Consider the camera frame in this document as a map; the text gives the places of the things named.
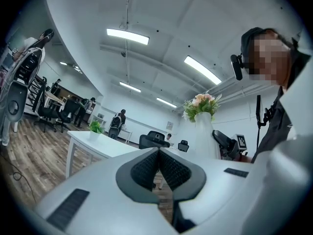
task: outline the black jacket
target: black jacket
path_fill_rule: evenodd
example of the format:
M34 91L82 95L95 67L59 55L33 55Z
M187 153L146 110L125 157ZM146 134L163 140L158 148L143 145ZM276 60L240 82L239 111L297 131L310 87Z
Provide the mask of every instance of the black jacket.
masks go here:
M291 50L291 61L293 65L291 67L291 74L287 88L291 86L291 84L303 70L309 58L310 56L305 55L295 49ZM273 118L270 122L267 133L265 134L264 138L262 139L258 149L256 150L253 156L252 163L255 161L259 153L263 151L270 151L278 143L280 143L281 141L285 141L287 139L289 130L292 125L287 113L285 112L284 107L279 101L280 97L283 94L284 94L283 88L280 87L277 98L273 103L274 108Z

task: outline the pink flower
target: pink flower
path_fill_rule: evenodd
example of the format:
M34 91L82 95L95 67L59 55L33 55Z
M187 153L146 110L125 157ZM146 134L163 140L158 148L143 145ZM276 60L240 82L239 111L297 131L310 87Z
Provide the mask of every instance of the pink flower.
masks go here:
M204 95L203 94L198 94L195 97L197 100L203 100L204 99Z
M194 100L192 100L192 104L194 106L196 106L196 107L198 107L200 103L201 103L201 99L194 99Z
M211 96L210 94L205 94L205 95L204 95L204 99L207 99L207 98L208 98L208 99L209 99L209 101L210 101L210 100L211 100L211 98L212 98L212 96Z

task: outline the person in black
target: person in black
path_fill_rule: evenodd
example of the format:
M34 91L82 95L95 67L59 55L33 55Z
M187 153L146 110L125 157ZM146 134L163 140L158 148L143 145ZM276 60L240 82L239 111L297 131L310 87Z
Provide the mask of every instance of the person in black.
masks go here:
M52 85L52 88L51 88L51 93L54 94L56 92L56 90L58 89L59 87L59 83L61 82L60 78L55 82L53 83Z
M258 154L272 150L287 139L292 124L279 99L303 70L310 56L297 50L296 41L290 43L276 30L258 27L242 35L241 52L250 77L269 80L280 86L273 103L273 117L251 161L253 163Z
M118 114L118 116L120 116L120 117L121 117L121 120L122 120L122 124L121 124L121 126L118 128L118 133L121 132L122 126L125 124L125 120L126 120L125 113L126 113L126 110L123 109L123 110L121 110L121 113Z
M79 111L78 111L76 118L74 120L74 125L75 125L77 120L79 119L78 125L77 125L78 128L81 128L80 125L84 119L84 115L85 115L86 111L90 110L90 108L92 106L92 102L95 102L95 101L96 101L96 99L94 97L92 97L90 100L83 99L82 102L80 103Z

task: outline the flowers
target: flowers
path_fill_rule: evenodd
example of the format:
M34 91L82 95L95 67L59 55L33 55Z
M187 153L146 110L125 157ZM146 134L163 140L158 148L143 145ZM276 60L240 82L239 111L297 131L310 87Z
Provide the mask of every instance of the flowers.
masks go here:
M190 102L186 101L184 104L183 117L185 120L195 122L195 115L200 112L208 112L211 114L211 120L214 120L213 115L216 113L219 105L217 102L221 99L222 94L217 98L212 97L210 94L198 94Z

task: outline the black chair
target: black chair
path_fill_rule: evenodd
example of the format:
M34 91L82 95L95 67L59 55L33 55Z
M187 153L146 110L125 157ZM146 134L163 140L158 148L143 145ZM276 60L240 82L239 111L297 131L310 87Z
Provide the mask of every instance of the black chair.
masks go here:
M186 140L182 140L180 141L180 143L178 143L178 150L187 152L188 149L189 149L189 145Z
M155 139L165 140L165 135L157 131L149 131L148 136Z
M53 126L60 125L61 126L61 133L63 133L63 127L70 130L66 124L64 123L71 123L74 118L74 113L78 110L79 104L75 101L68 99L65 103L64 109L61 112L57 112L58 118L61 120L61 122L56 122L53 124Z
M44 77L44 83L40 89L40 91L42 93L41 94L41 102L40 102L39 108L37 110L38 115L42 118L39 119L38 121L34 122L34 125L36 125L37 123L43 123L44 124L44 132L45 132L45 126L46 125L52 127L54 129L54 131L56 131L55 127L53 126L53 124L51 122L48 121L48 119L49 118L58 118L58 114L56 111L54 111L53 109L45 107L45 85L46 85L46 82L47 82L47 79Z
M170 147L170 143L148 135L141 135L139 138L139 149L151 147Z

